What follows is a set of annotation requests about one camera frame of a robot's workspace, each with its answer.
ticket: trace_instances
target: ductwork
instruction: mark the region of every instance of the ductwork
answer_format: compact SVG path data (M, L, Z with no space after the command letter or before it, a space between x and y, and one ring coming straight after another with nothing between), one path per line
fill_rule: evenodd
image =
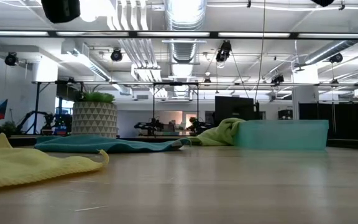
M354 32L358 32L358 27L353 30ZM349 47L352 47L353 45L357 44L358 40L344 40L344 41L334 41L327 45L325 45L323 48L313 52L312 54L309 54L305 60L304 63L301 64L301 66L304 65L312 65L317 62L320 62L324 59L327 59L329 57L332 57L339 52L348 49Z
M165 18L168 30L196 31L203 25L206 13L206 0L165 0ZM197 44L171 43L170 52L173 63L194 62ZM181 78L191 75L193 65L172 65L172 73Z

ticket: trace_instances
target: planter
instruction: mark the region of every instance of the planter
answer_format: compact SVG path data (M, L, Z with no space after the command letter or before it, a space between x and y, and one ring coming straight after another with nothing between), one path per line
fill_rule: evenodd
M112 103L76 102L73 106L71 134L96 134L115 138L117 106Z

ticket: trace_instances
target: black monitor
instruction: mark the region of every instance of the black monitor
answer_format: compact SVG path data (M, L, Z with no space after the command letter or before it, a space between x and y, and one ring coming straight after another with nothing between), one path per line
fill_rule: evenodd
M215 96L215 125L226 118L255 119L254 99Z

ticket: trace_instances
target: desk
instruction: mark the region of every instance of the desk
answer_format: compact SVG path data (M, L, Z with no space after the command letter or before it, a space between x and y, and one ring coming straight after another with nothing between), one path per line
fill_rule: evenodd
M358 150L110 156L101 172L0 191L0 223L358 223Z

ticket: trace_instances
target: teal plastic bin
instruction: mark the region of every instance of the teal plastic bin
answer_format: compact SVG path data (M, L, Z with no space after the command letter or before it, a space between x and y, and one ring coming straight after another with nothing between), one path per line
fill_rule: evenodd
M246 121L239 125L234 145L246 149L325 150L328 121Z

